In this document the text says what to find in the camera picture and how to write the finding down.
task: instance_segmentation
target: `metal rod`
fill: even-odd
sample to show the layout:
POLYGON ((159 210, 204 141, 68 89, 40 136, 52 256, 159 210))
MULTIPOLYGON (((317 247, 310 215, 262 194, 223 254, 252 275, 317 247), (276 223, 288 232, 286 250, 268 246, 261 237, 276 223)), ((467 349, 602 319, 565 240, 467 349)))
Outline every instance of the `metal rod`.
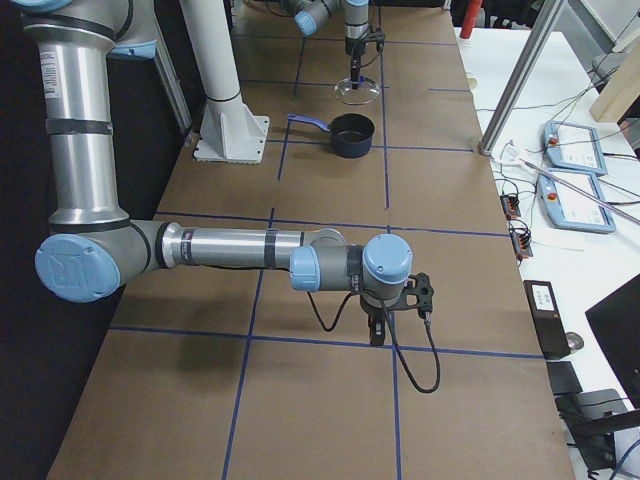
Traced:
POLYGON ((185 100, 184 93, 182 92, 182 88, 180 87, 180 80, 178 79, 178 75, 173 68, 173 62, 171 61, 171 56, 169 55, 169 49, 167 48, 167 44, 164 41, 162 30, 160 29, 158 19, 155 15, 153 16, 153 20, 156 24, 157 39, 156 56, 154 57, 153 61, 156 65, 156 70, 160 75, 160 82, 162 83, 162 86, 167 93, 167 98, 169 99, 169 103, 171 104, 173 115, 178 122, 180 133, 185 135, 191 127, 191 113, 189 112, 187 101, 185 100))
POLYGON ((624 211, 620 210, 619 208, 614 207, 613 205, 609 205, 604 200, 600 200, 598 197, 594 197, 590 193, 585 192, 584 190, 582 190, 582 189, 576 187, 575 185, 573 185, 572 183, 569 183, 566 180, 563 180, 560 177, 555 176, 553 173, 550 173, 549 171, 545 170, 544 168, 538 167, 537 165, 534 165, 533 163, 530 163, 530 162, 524 162, 524 164, 527 167, 529 167, 529 168, 535 170, 536 172, 540 173, 541 175, 544 175, 545 177, 550 178, 554 182, 557 182, 560 185, 564 185, 565 187, 570 188, 574 192, 579 193, 583 197, 586 197, 589 200, 594 201, 595 203, 600 205, 605 210, 609 210, 610 212, 615 213, 616 215, 624 218, 625 220, 629 220, 631 223, 635 223, 636 225, 640 225, 640 219, 637 219, 636 217, 634 217, 632 215, 629 215, 627 212, 624 212, 624 211))
POLYGON ((478 147, 482 155, 491 155, 491 151, 493 150, 500 133, 502 133, 502 130, 509 119, 509 115, 511 115, 511 111, 520 96, 520 92, 527 82, 527 79, 536 64, 542 49, 547 43, 547 39, 549 38, 549 35, 551 35, 553 27, 558 21, 558 18, 560 18, 560 14, 562 13, 562 9, 566 3, 567 0, 547 0, 544 2, 544 5, 538 15, 538 19, 533 26, 533 30, 531 30, 529 39, 520 54, 520 58, 518 58, 518 62, 516 63, 502 97, 498 102, 496 111, 491 117, 489 126, 480 141, 480 145, 478 147))

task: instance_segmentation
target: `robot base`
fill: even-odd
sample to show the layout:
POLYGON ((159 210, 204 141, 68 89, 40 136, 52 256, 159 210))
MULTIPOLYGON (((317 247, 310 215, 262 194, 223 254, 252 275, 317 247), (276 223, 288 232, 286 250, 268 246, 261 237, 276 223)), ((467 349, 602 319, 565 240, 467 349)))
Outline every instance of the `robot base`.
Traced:
POLYGON ((232 128, 232 121, 225 113, 213 113, 209 105, 200 128, 201 139, 198 142, 194 157, 196 160, 208 162, 231 162, 256 164, 262 161, 269 117, 254 116, 249 108, 242 104, 246 128, 241 135, 238 129, 232 128))

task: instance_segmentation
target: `red object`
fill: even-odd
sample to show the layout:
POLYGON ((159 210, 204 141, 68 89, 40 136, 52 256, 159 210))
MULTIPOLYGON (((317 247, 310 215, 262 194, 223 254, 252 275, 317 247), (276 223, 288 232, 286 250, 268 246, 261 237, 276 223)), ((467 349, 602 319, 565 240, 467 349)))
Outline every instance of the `red object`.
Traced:
POLYGON ((481 6, 482 0, 471 0, 469 5, 467 5, 467 13, 464 16, 464 22, 462 23, 460 38, 467 39, 471 36, 471 31, 476 24, 476 18, 478 18, 481 6))

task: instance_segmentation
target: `blue pan handle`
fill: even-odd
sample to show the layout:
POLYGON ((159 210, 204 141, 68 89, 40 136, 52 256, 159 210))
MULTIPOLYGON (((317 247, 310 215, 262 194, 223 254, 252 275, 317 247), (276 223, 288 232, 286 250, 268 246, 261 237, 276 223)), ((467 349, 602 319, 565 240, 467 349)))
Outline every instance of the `blue pan handle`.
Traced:
POLYGON ((307 117, 305 115, 296 115, 295 113, 290 113, 289 115, 287 115, 287 119, 290 122, 309 123, 311 125, 315 125, 320 130, 323 130, 325 132, 330 131, 329 125, 327 125, 325 122, 323 122, 318 118, 307 117))

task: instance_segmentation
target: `saucepan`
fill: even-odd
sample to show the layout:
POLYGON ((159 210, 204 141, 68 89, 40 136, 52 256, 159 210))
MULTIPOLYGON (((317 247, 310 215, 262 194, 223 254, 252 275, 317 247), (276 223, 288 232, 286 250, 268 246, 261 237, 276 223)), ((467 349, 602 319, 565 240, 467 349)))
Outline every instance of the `saucepan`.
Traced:
POLYGON ((331 134, 333 152, 344 158, 358 158, 366 155, 371 148, 375 127, 373 122, 359 113, 345 113, 327 124, 320 119, 290 113, 291 122, 309 123, 331 134))

